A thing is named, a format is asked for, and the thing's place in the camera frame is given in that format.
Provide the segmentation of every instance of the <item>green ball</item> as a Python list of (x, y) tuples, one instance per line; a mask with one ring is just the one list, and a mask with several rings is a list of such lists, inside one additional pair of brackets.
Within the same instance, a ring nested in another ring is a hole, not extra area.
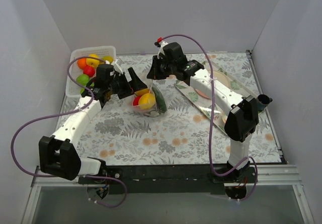
[(87, 74), (81, 74), (76, 78), (76, 81), (82, 86), (86, 86), (87, 82), (90, 81), (90, 77)]

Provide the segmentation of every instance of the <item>toy lemon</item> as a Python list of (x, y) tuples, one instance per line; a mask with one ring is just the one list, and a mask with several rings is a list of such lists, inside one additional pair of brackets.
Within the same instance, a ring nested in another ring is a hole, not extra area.
[(146, 93), (143, 96), (141, 96), (139, 100), (139, 107), (141, 110), (147, 110), (150, 109), (155, 105), (155, 97), (151, 93)]
[(150, 90), (148, 88), (146, 88), (146, 89), (135, 92), (135, 94), (137, 96), (143, 96), (144, 94), (149, 93), (149, 92), (150, 92)]

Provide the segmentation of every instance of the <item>plastic basket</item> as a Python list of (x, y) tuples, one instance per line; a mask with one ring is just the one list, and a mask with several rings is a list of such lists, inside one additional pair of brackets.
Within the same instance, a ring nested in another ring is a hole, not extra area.
[[(100, 46), (74, 50), (71, 53), (70, 62), (77, 57), (87, 56), (89, 54), (97, 54), (99, 58), (108, 55), (113, 57), (113, 59), (116, 59), (116, 49), (114, 46)], [(76, 62), (70, 67), (69, 72), (73, 79), (76, 79), (80, 74), (83, 74), (83, 70), (77, 66)], [(81, 97), (80, 91), (81, 87), (76, 85), (69, 77), (67, 77), (66, 95), (68, 97), (79, 98)]]

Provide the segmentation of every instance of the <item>white wall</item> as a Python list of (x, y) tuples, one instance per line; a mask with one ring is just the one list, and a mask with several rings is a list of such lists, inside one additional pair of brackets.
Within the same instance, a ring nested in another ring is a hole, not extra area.
[(254, 48), (282, 150), (298, 166), (316, 223), (322, 223), (321, 46), (322, 0), (279, 0)]
[[(69, 57), (43, 0), (0, 0), (1, 223), (20, 223), (32, 181), (11, 158), (12, 135), (23, 123), (59, 111)], [(56, 121), (33, 124), (18, 137), (17, 157), (29, 171), (39, 164), (39, 139), (53, 132)]]
[(195, 37), (207, 50), (253, 49), (278, 0), (44, 1), (71, 50), (114, 45), (118, 53), (153, 53), (155, 40), (173, 33)]

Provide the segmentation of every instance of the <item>black base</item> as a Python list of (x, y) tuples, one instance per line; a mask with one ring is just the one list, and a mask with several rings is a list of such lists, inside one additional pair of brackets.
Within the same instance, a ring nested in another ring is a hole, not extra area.
[[(225, 164), (214, 165), (218, 172), (227, 169)], [(236, 183), (235, 175), (224, 178), (215, 177), (208, 164), (205, 165), (159, 165), (159, 166), (108, 166), (107, 176), (115, 177), (128, 188), (128, 193), (211, 193), (224, 195), (224, 183)], [(253, 183), (254, 168), (245, 170), (247, 182)], [(79, 184), (96, 184), (91, 178), (80, 177)], [(115, 181), (110, 182), (109, 194), (124, 193), (124, 189)]]

